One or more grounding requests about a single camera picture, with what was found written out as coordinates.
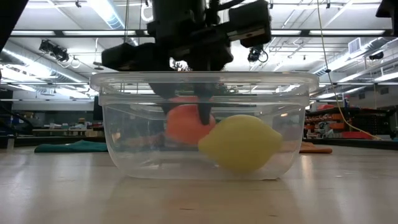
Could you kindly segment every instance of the wooden table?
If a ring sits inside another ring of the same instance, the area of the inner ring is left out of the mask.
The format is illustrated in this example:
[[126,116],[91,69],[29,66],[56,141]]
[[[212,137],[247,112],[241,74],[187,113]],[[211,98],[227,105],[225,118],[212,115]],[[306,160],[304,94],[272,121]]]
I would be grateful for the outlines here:
[[0,223],[397,223],[398,152],[333,150],[246,182],[134,179],[107,153],[0,151]]

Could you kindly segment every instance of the orange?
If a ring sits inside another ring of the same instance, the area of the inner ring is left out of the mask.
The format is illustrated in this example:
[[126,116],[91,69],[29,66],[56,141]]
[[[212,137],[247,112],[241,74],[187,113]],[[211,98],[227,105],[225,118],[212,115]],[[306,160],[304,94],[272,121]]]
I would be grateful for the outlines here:
[[198,105],[180,105],[167,114],[166,136],[174,141],[186,144],[198,144],[216,125],[210,115],[208,125],[200,121]]

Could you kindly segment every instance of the green cloth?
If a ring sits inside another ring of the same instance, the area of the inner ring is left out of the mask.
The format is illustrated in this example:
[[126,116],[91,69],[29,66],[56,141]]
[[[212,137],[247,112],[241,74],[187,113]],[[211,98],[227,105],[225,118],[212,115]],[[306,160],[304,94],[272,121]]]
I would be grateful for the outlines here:
[[41,144],[35,152],[107,152],[106,143],[80,140],[71,144]]

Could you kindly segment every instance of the clear plastic container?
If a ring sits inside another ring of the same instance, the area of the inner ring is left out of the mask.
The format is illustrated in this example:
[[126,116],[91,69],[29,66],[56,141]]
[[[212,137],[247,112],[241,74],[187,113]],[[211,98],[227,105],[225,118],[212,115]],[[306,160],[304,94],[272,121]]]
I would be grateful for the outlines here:
[[[192,101],[191,97],[183,103],[211,104],[217,121],[237,114],[255,116],[282,135],[282,147],[253,172],[237,174],[224,169],[196,145],[174,141],[165,134],[167,115],[163,109],[175,102],[164,94],[155,95],[153,85],[172,89],[179,96],[193,96],[193,86],[208,85],[215,90],[211,98]],[[318,79],[312,74],[279,72],[127,72],[93,75],[90,87],[99,91],[109,154],[127,175],[262,180],[280,177],[298,156],[305,107]]]

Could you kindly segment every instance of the yellow lemon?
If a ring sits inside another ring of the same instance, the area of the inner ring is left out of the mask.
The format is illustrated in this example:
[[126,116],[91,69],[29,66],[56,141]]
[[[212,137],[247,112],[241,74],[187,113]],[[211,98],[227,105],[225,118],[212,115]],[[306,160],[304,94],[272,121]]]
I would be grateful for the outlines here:
[[236,173],[261,168],[282,145],[282,136],[261,119],[230,116],[201,139],[198,148],[221,167]]

